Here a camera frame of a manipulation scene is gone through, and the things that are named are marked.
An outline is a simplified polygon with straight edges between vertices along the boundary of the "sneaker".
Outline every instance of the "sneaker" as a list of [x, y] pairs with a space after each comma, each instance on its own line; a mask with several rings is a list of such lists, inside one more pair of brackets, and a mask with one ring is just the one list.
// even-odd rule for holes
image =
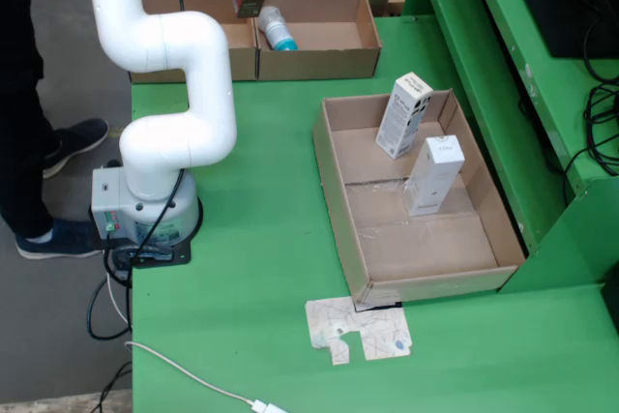
[[82, 121], [70, 128], [56, 131], [60, 139], [60, 147], [54, 153], [44, 157], [43, 179], [49, 179], [58, 174], [74, 156], [101, 145], [108, 131], [109, 125], [101, 118]]
[[34, 244], [15, 236], [17, 251], [29, 260], [45, 260], [61, 256], [85, 258], [100, 251], [95, 250], [93, 228], [89, 221], [54, 220], [53, 235], [49, 242]]

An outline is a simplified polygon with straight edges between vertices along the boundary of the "white robotic arm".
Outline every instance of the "white robotic arm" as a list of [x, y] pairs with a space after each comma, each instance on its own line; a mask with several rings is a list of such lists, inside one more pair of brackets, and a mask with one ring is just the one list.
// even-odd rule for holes
[[217, 163], [236, 143], [227, 38], [199, 12], [147, 15], [142, 0], [93, 0], [93, 6], [109, 58], [136, 73], [183, 70], [190, 104], [184, 113], [140, 118], [123, 131], [124, 166], [93, 173], [95, 224], [102, 239], [174, 246], [199, 223], [190, 173], [178, 185], [174, 207], [164, 208], [180, 170]]
[[131, 192], [170, 195], [185, 167], [224, 159], [236, 142], [228, 44], [221, 26], [198, 12], [147, 15], [141, 0], [93, 0], [103, 50], [136, 73], [181, 69], [190, 108], [131, 123], [120, 149]]

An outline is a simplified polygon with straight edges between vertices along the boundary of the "small white carton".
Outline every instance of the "small white carton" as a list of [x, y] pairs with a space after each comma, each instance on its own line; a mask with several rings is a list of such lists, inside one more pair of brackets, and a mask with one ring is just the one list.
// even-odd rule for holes
[[409, 215], [438, 212], [463, 163], [457, 137], [428, 137], [404, 186], [404, 204]]
[[413, 146], [415, 133], [426, 113], [432, 92], [432, 88], [414, 73], [396, 80], [376, 137], [376, 143], [392, 159], [408, 152]]

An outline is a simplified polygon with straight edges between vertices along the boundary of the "paper sheet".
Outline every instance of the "paper sheet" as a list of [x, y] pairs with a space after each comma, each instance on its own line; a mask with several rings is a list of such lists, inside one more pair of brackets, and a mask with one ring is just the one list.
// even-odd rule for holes
[[313, 348], [329, 348], [334, 365], [350, 361], [346, 342], [339, 337], [359, 332], [366, 360], [410, 355], [413, 341], [403, 309], [356, 312], [351, 297], [306, 303]]

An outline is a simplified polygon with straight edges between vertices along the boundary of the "person's leg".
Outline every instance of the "person's leg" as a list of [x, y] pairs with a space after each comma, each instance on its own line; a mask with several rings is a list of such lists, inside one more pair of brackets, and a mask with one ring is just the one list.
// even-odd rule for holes
[[41, 198], [43, 155], [59, 142], [37, 95], [43, 60], [30, 0], [0, 0], [0, 11], [0, 213], [16, 235], [35, 238], [53, 226]]
[[99, 145], [107, 123], [88, 120], [55, 132], [37, 94], [43, 60], [37, 51], [30, 0], [0, 0], [0, 214], [31, 259], [95, 253], [90, 222], [53, 220], [42, 200], [43, 178]]

